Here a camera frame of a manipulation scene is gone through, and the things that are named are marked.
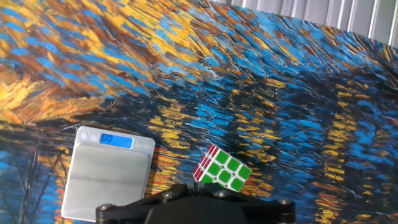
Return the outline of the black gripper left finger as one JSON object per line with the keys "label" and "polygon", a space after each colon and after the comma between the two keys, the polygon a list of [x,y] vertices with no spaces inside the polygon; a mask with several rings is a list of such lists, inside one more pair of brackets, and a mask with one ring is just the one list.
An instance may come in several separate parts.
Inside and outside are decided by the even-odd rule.
{"label": "black gripper left finger", "polygon": [[96,224],[144,223],[153,208],[189,195],[189,185],[174,184],[168,190],[128,205],[102,204],[95,210],[95,222]]}

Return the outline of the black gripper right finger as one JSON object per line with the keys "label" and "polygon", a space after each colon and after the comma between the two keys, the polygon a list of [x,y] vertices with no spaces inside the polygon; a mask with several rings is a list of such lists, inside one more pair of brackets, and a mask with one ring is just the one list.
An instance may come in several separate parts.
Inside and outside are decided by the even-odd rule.
{"label": "black gripper right finger", "polygon": [[203,182],[198,184],[198,196],[207,199],[200,208],[233,223],[295,223],[295,202],[290,199],[264,201],[218,183]]}

